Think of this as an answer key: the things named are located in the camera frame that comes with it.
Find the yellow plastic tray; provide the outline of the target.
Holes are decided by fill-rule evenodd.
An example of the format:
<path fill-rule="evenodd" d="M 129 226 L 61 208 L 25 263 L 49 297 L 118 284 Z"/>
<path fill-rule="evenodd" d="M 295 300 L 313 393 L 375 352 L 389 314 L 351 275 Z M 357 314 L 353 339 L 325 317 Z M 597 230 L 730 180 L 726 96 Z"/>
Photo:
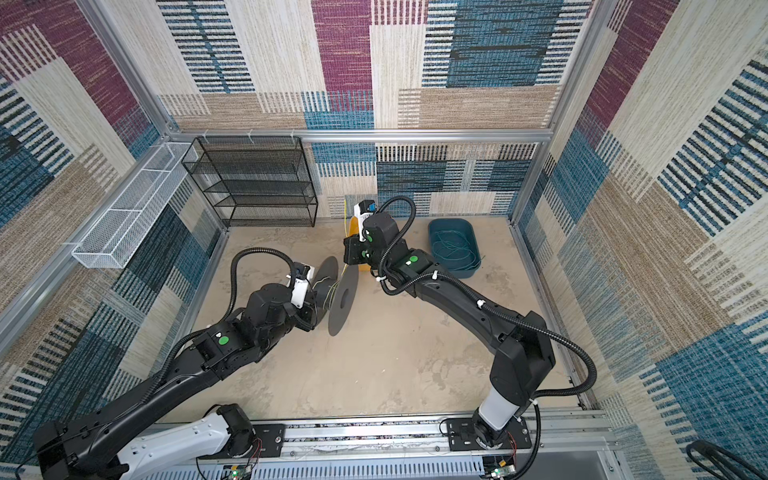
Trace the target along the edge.
<path fill-rule="evenodd" d="M 360 225 L 358 219 L 355 216 L 352 216 L 348 222 L 348 235 L 358 237 L 359 231 Z"/>

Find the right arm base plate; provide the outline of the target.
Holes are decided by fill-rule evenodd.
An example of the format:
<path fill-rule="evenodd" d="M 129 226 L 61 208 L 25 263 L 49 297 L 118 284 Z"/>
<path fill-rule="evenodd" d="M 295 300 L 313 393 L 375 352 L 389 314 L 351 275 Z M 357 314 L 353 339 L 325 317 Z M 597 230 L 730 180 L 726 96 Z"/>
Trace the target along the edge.
<path fill-rule="evenodd" d="M 532 430 L 525 420 L 512 419 L 502 431 L 479 434 L 474 418 L 454 417 L 443 419 L 438 429 L 448 439 L 449 450 L 452 452 L 529 449 L 533 446 Z"/>

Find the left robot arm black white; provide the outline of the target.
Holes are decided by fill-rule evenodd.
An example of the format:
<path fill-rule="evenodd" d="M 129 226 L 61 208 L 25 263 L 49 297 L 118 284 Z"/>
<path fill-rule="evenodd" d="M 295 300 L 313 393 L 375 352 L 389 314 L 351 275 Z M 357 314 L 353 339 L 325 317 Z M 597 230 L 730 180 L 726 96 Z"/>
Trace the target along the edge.
<path fill-rule="evenodd" d="M 252 247 L 233 258 L 232 283 L 239 261 L 252 254 L 285 261 L 288 283 L 264 285 L 245 307 L 228 306 L 220 321 L 182 337 L 158 372 L 107 405 L 68 423 L 39 427 L 32 457 L 43 478 L 144 479 L 189 459 L 242 457 L 255 449 L 252 423 L 235 404 L 180 427 L 145 432 L 189 398 L 263 360 L 291 330 L 309 332 L 319 323 L 313 267 L 272 248 Z"/>

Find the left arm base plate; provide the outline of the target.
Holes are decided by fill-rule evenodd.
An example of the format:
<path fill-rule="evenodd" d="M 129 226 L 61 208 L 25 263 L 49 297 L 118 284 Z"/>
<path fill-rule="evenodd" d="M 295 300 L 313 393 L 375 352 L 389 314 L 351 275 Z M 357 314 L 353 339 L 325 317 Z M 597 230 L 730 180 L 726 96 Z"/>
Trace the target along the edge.
<path fill-rule="evenodd" d="M 202 460 L 249 460 L 277 458 L 281 455 L 286 424 L 255 424 L 249 431 L 236 432 L 215 454 L 202 456 Z"/>

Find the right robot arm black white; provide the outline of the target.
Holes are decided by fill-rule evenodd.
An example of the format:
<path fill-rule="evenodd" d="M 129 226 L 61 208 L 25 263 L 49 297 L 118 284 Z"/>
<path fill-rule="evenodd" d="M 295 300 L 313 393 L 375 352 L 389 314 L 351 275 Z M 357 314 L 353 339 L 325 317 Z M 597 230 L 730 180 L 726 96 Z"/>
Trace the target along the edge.
<path fill-rule="evenodd" d="M 404 226 L 399 226 L 387 210 L 394 198 L 382 205 L 366 199 L 354 206 L 358 232 L 344 241 L 344 261 L 369 265 L 386 295 L 407 293 L 440 309 L 493 354 L 490 390 L 472 417 L 481 447 L 499 447 L 510 428 L 518 427 L 525 411 L 538 399 L 577 396 L 594 386 L 598 372 L 593 359 L 582 347 L 548 329 L 541 315 L 522 315 L 499 305 L 453 275 L 443 261 L 409 247 L 405 235 L 417 209 L 411 198 L 401 200 L 410 209 Z M 556 365 L 555 344 L 583 362 L 587 376 L 581 383 L 562 389 L 542 388 Z"/>

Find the dark grey cable spool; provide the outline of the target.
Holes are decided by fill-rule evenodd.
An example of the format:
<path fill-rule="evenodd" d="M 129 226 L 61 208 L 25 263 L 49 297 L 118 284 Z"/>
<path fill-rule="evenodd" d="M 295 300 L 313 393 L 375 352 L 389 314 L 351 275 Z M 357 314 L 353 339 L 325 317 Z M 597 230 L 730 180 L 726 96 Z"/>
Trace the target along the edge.
<path fill-rule="evenodd" d="M 337 336 L 344 327 L 355 299 L 359 282 L 357 266 L 339 266 L 336 257 L 327 257 L 316 274 L 312 289 L 316 294 L 318 322 L 327 321 L 328 332 Z"/>

